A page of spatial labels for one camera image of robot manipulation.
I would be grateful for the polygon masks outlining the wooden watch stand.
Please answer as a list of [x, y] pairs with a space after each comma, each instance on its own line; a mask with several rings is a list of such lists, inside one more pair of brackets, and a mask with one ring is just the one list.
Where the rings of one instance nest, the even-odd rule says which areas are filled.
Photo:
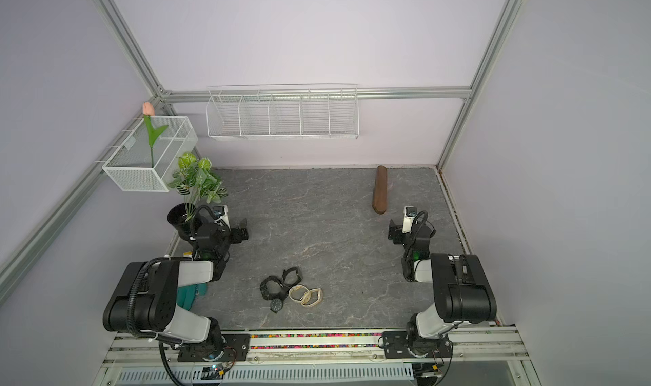
[[388, 209], [388, 169], [385, 166], [378, 166], [376, 169], [372, 209], [380, 215]]

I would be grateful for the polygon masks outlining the beige watch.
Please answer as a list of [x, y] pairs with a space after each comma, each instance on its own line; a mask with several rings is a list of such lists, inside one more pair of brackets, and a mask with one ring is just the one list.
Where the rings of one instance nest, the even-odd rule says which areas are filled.
[[300, 297], [299, 303], [305, 308], [312, 308], [318, 306], [323, 300], [323, 290], [321, 288], [317, 289], [307, 289]]
[[297, 284], [289, 290], [288, 297], [301, 306], [307, 306], [310, 303], [312, 295], [311, 290], [306, 286]]

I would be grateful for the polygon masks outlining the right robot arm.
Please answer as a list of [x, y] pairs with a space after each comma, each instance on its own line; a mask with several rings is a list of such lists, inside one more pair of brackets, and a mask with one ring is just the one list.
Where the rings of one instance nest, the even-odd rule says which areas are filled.
[[384, 335], [385, 353], [391, 358], [451, 357], [450, 332], [497, 318], [497, 301], [479, 258], [431, 253], [435, 229], [417, 220], [424, 217], [421, 212], [415, 218], [405, 218], [401, 225], [389, 223], [388, 238], [403, 246], [403, 278], [410, 283], [430, 284], [433, 294], [432, 305], [408, 321], [403, 340]]

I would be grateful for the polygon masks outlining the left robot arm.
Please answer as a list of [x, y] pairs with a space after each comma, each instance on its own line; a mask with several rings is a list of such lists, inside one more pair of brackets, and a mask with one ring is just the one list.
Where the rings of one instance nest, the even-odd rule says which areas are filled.
[[218, 321], [179, 306], [177, 293], [221, 278], [230, 246], [249, 238], [248, 221], [231, 227], [225, 215], [212, 220], [196, 216], [173, 227], [193, 247], [191, 255], [128, 264], [103, 312], [103, 326], [109, 332], [160, 341], [188, 359], [224, 361], [227, 343]]

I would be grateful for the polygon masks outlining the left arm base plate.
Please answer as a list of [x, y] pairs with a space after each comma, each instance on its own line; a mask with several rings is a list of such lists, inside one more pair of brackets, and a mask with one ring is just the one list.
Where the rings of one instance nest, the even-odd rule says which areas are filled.
[[205, 341], [179, 349], [178, 362], [244, 362], [249, 353], [248, 333], [224, 333], [215, 345]]

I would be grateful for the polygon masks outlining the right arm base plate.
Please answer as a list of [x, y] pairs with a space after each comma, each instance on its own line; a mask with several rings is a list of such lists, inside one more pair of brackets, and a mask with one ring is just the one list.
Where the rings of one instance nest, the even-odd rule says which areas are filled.
[[387, 359], [449, 358], [453, 355], [453, 343], [444, 339], [425, 339], [407, 331], [385, 331], [378, 340]]

